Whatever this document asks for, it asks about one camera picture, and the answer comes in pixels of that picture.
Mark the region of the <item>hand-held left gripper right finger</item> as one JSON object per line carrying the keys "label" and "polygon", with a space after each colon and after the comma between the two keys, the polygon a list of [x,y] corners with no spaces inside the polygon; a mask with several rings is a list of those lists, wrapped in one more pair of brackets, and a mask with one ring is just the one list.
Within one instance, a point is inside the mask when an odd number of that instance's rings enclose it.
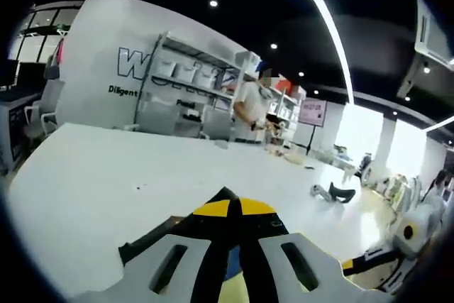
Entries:
{"label": "hand-held left gripper right finger", "polygon": [[240,261],[251,302],[348,301],[338,260],[289,233],[268,204],[240,198],[238,206]]}

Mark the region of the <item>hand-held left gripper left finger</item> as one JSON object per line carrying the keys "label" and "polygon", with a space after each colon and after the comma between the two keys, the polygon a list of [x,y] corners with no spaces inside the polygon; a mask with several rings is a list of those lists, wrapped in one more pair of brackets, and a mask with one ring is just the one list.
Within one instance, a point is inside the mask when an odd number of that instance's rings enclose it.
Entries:
{"label": "hand-held left gripper left finger", "polygon": [[216,302],[227,271],[231,200],[210,199],[119,248],[121,302]]}

